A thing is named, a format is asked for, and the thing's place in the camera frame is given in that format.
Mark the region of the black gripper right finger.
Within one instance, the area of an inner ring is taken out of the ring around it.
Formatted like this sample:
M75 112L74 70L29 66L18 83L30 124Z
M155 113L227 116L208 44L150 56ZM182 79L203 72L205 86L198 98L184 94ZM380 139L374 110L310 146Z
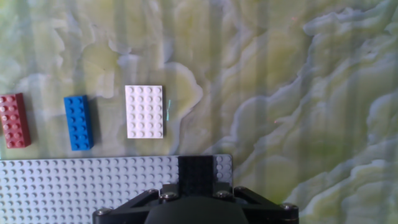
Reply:
M247 187L215 183L213 198L233 205L248 223L299 224L299 208L292 203L276 204Z

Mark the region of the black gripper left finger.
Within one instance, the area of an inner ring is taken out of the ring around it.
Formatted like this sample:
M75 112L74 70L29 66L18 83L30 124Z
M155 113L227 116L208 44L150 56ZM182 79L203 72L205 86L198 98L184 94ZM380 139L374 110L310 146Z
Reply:
M149 189L117 208L100 208L93 212L93 224L144 223L156 206L179 199L178 184L164 184L160 190Z

